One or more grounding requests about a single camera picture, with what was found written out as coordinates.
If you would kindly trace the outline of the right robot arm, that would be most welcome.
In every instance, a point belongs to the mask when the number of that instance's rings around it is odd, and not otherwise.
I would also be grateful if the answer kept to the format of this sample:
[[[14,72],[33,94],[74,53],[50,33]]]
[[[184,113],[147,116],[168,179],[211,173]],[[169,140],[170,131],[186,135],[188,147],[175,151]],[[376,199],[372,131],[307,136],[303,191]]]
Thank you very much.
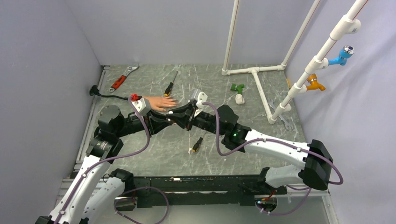
[[[257,187],[264,194],[274,188],[290,184],[305,184],[316,190],[327,190],[331,183],[333,158],[319,140],[311,143],[293,142],[266,135],[238,123],[238,115],[228,105],[214,108],[214,115],[199,112],[189,103],[166,114],[166,118],[185,130],[193,126],[216,135],[216,147],[223,144],[230,151],[218,150],[222,156],[234,152],[262,154],[289,163],[279,168],[264,168]]]

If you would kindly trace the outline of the red glitter nail polish bottle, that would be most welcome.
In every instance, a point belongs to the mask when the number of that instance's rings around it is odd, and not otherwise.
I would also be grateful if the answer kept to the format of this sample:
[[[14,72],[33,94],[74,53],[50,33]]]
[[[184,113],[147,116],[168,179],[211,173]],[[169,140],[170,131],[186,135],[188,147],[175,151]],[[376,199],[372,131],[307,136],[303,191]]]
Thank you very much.
[[[173,114],[173,111],[168,111],[167,115],[170,115],[170,114]]]

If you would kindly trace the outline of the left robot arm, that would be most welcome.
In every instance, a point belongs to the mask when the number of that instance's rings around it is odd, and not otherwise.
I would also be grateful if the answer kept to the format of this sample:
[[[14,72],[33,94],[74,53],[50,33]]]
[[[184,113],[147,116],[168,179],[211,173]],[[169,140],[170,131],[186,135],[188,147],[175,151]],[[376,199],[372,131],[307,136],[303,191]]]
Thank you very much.
[[[110,105],[101,110],[95,136],[90,141],[86,156],[77,176],[63,198],[48,216],[38,217],[38,224],[93,224],[106,207],[119,195],[128,196],[134,190],[134,175],[118,169],[95,193],[99,181],[114,160],[128,157],[119,155],[121,137],[144,131],[148,138],[172,124],[161,113],[148,105],[132,103],[133,113],[125,118],[119,107]]]

